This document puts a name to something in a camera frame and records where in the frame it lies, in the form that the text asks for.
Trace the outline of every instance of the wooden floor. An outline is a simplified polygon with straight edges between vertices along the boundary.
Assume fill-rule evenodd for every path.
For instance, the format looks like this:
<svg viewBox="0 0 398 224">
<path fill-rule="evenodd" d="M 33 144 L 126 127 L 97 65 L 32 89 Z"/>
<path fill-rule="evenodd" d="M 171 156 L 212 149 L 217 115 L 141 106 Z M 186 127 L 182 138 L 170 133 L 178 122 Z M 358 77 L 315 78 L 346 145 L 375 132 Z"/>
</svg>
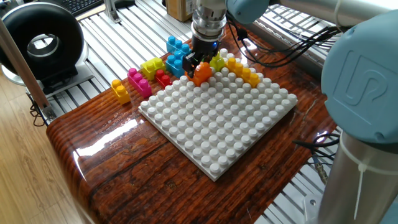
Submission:
<svg viewBox="0 0 398 224">
<path fill-rule="evenodd" d="M 0 72 L 0 224 L 82 223 L 25 88 Z"/>
</svg>

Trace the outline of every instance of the glossy wooden tabletop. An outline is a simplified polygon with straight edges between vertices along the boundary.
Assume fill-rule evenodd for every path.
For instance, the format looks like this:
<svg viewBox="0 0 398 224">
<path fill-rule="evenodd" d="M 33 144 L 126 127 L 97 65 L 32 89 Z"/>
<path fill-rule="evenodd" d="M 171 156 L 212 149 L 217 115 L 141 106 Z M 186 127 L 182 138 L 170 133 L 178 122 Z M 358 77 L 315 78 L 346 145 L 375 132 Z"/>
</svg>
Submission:
<svg viewBox="0 0 398 224">
<path fill-rule="evenodd" d="M 282 57 L 248 45 L 263 62 Z M 228 30 L 221 47 L 241 58 Z M 298 104 L 216 182 L 138 112 L 143 99 L 124 80 L 131 103 L 121 106 L 106 90 L 47 129 L 72 195 L 98 223 L 255 222 L 310 156 L 292 140 L 311 140 L 335 124 L 320 83 L 296 64 L 250 67 L 296 94 Z"/>
</svg>

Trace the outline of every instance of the cardboard box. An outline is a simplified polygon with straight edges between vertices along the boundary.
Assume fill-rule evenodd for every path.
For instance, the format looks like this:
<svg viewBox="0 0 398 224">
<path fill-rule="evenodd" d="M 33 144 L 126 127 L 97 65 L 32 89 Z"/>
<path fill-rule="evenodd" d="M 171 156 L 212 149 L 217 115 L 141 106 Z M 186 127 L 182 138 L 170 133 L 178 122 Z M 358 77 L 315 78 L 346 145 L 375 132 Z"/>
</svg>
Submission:
<svg viewBox="0 0 398 224">
<path fill-rule="evenodd" d="M 196 0 L 166 0 L 167 13 L 185 22 L 192 17 Z"/>
</svg>

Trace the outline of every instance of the white lego baseplate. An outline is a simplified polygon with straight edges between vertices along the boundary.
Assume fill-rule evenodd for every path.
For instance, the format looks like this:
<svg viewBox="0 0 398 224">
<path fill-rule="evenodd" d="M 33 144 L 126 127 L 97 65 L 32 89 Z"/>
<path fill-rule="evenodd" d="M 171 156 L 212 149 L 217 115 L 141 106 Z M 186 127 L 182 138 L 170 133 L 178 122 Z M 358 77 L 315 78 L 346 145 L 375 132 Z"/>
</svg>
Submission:
<svg viewBox="0 0 398 224">
<path fill-rule="evenodd" d="M 216 181 L 297 104 L 297 97 L 261 73 L 252 88 L 226 67 L 212 70 L 200 87 L 182 76 L 139 110 Z"/>
</svg>

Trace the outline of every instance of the keyboard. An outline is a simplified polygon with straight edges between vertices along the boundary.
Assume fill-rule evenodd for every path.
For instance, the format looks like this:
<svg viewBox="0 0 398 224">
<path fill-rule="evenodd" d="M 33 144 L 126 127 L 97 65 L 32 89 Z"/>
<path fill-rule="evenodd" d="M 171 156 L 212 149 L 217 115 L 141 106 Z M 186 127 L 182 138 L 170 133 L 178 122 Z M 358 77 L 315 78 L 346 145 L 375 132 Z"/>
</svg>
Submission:
<svg viewBox="0 0 398 224">
<path fill-rule="evenodd" d="M 72 13 L 73 16 L 79 16 L 80 14 L 95 8 L 102 3 L 103 0 L 55 0 L 62 7 Z"/>
</svg>

